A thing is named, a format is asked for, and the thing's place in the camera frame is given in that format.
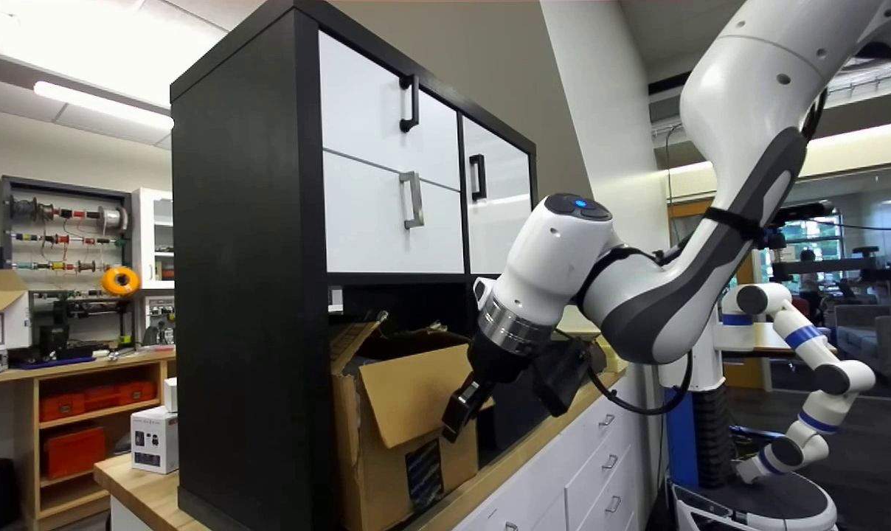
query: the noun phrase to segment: floor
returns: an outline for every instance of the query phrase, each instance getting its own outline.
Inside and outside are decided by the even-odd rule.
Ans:
[[[733,423],[786,429],[805,392],[730,388]],[[891,531],[891,398],[863,394],[845,428],[830,438],[830,459],[805,468],[830,490],[848,531]]]

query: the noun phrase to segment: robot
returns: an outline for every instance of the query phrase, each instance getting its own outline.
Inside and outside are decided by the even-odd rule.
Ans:
[[[495,384],[529,366],[566,304],[579,304],[628,361],[668,366],[684,356],[740,260],[764,245],[804,167],[823,112],[821,93],[854,52],[891,55],[891,0],[748,0],[681,90],[684,130],[718,173],[712,209],[687,245],[675,260],[659,263],[619,242],[603,204],[581,193],[543,198],[522,223],[501,277],[475,282],[472,372],[444,413],[447,438],[457,435]],[[823,459],[823,434],[875,386],[872,369],[835,358],[830,341],[777,285],[736,288],[721,307],[724,317],[774,317],[821,379],[787,435],[737,462],[737,478],[761,484],[767,475]],[[696,491],[687,503],[727,512],[733,524],[767,528],[764,515],[749,519]],[[818,519],[795,519],[792,528],[833,528],[830,506]]]

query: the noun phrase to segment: shelf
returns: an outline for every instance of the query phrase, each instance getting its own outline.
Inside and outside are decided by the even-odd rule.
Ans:
[[[106,502],[106,490],[99,485],[96,475],[85,475],[71,484],[56,484],[41,491],[41,510],[38,519],[51,519],[56,512],[69,512],[75,506],[91,503],[91,502]]]
[[[85,478],[85,475],[96,475],[96,468],[85,468],[85,472],[76,472],[76,475],[66,475],[66,478],[41,478],[38,490],[48,490],[48,485],[56,485],[56,484],[69,484],[69,481],[76,481],[76,478]]]
[[[159,398],[135,400],[135,404],[124,404],[124,407],[91,409],[84,416],[69,416],[69,419],[53,419],[53,420],[38,420],[38,429],[51,429],[60,423],[76,423],[76,420],[90,420],[90,419],[104,419],[104,416],[119,416],[119,413],[134,413],[134,409],[144,409],[144,407],[159,407]]]

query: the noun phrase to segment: black cabinet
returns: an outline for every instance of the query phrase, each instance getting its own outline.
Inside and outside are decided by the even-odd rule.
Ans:
[[[430,109],[426,99],[438,105],[429,117],[454,112],[454,139],[447,139],[454,146],[433,155],[457,155],[457,173],[441,173],[423,155],[414,162],[416,150],[373,155],[357,140],[326,140],[338,130],[327,124],[338,109],[326,109],[326,41],[394,74],[394,96],[405,105],[394,109],[389,130],[401,140],[423,133]],[[394,307],[408,317],[472,330],[464,121],[529,155],[529,187],[535,145],[323,0],[267,3],[172,86],[172,105],[181,503],[209,528],[333,528],[327,292],[340,288],[345,310]],[[348,226],[361,214],[364,230],[374,230],[380,218],[369,198],[364,212],[327,209],[327,164],[338,155],[373,167],[364,173],[379,180],[394,173],[389,187],[401,193],[394,204],[405,209],[394,218],[401,239],[419,236],[423,223],[438,221],[433,212],[447,212],[444,204],[429,205],[430,214],[423,214],[423,204],[416,209],[426,187],[433,187],[426,199],[447,198],[457,209],[441,214],[450,226],[457,223],[457,239],[444,242],[457,245],[444,254],[447,266],[405,255],[419,266],[361,267],[348,248],[345,266],[332,266],[340,255],[332,251],[332,214]]]

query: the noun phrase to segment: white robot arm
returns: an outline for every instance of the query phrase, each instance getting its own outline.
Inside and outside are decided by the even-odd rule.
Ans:
[[[795,472],[830,456],[823,435],[848,419],[860,392],[877,384],[877,375],[860,358],[838,358],[830,339],[792,304],[782,282],[737,285],[721,299],[718,348],[740,350],[754,345],[754,327],[771,322],[777,336],[814,372],[814,392],[805,398],[798,420],[782,438],[764,445],[756,456],[736,462],[743,484],[764,475]]]
[[[792,190],[814,96],[864,43],[891,47],[891,0],[748,0],[681,90],[681,121],[718,173],[718,193],[684,251],[659,266],[627,254],[605,205],[550,193],[516,236],[495,282],[478,282],[472,375],[451,394],[447,435],[515,379],[579,299],[631,361],[664,366],[696,341],[721,288]]]

